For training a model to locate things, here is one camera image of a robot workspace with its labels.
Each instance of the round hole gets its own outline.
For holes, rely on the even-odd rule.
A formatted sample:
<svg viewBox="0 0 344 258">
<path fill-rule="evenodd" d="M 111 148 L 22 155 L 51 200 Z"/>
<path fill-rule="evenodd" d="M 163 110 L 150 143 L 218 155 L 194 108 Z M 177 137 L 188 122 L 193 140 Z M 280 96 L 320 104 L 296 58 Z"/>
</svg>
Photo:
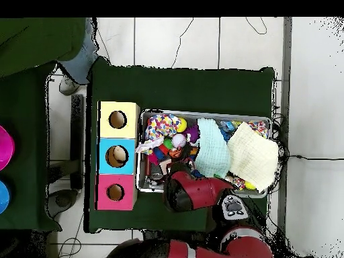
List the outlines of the round hole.
<svg viewBox="0 0 344 258">
<path fill-rule="evenodd" d="M 108 165 L 116 168 L 123 167 L 128 161 L 128 158 L 128 151 L 120 145 L 111 146 L 105 154 Z"/>
<path fill-rule="evenodd" d="M 106 190 L 106 195 L 112 201 L 120 201 L 124 197 L 124 189 L 119 184 L 113 184 Z"/>
<path fill-rule="evenodd" d="M 109 116 L 109 124 L 112 128 L 121 129 L 125 127 L 126 115 L 122 111 L 114 111 Z"/>
</svg>

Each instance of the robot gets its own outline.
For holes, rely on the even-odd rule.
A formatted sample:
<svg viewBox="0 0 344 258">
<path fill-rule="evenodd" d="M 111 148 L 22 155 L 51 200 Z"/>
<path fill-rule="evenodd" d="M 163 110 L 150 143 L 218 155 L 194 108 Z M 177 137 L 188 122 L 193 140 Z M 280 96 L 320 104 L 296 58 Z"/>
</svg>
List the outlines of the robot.
<svg viewBox="0 0 344 258">
<path fill-rule="evenodd" d="M 213 207 L 213 219 L 223 229 L 217 250 L 176 239 L 135 239 L 117 246 L 107 258 L 274 258 L 265 235 L 244 223 L 249 214 L 233 189 L 226 180 L 195 178 L 183 163 L 174 163 L 164 182 L 163 203 L 173 212 Z"/>
</svg>

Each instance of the blue bowl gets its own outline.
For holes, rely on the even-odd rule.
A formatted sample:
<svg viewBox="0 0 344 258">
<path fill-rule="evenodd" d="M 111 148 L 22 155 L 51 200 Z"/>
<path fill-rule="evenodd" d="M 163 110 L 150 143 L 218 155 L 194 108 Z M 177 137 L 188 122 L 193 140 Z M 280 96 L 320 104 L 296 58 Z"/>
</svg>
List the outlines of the blue bowl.
<svg viewBox="0 0 344 258">
<path fill-rule="evenodd" d="M 9 191 L 6 185 L 0 181 L 0 214 L 2 214 L 9 203 Z"/>
</svg>

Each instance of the pink bowl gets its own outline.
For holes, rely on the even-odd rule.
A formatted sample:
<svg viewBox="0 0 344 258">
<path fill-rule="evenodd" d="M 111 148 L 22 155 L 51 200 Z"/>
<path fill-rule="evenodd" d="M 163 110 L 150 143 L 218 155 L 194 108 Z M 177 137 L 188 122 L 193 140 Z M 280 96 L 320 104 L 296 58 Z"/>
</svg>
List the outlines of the pink bowl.
<svg viewBox="0 0 344 258">
<path fill-rule="evenodd" d="M 14 154 L 14 141 L 6 130 L 0 126 L 0 171 L 3 170 Z"/>
</svg>

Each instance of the light blue towel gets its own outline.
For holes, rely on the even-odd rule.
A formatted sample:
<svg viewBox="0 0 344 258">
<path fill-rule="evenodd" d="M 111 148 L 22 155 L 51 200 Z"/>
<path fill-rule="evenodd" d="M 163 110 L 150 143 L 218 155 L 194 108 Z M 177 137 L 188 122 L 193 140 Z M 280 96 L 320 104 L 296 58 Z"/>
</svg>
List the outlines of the light blue towel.
<svg viewBox="0 0 344 258">
<path fill-rule="evenodd" d="M 206 177 L 217 174 L 225 178 L 230 168 L 230 153 L 218 125 L 213 119 L 198 119 L 200 151 L 196 157 L 196 169 Z"/>
</svg>

